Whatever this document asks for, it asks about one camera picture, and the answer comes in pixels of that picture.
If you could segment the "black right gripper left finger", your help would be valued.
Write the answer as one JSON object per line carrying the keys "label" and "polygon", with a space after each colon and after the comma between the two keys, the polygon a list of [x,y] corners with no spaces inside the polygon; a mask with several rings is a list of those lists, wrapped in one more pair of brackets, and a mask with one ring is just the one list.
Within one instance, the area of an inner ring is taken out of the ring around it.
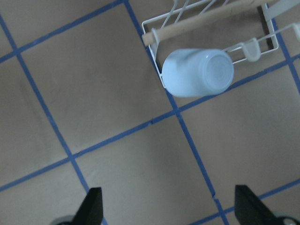
{"label": "black right gripper left finger", "polygon": [[101,187],[91,188],[77,213],[72,225],[100,225],[103,221],[103,199]]}

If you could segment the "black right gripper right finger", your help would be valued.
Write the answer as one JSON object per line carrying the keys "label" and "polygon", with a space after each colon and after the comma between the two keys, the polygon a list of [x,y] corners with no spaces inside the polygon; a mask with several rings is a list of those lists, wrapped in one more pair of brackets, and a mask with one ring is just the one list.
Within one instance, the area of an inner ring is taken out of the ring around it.
{"label": "black right gripper right finger", "polygon": [[247,185],[235,186],[234,214],[240,225],[283,225]]}

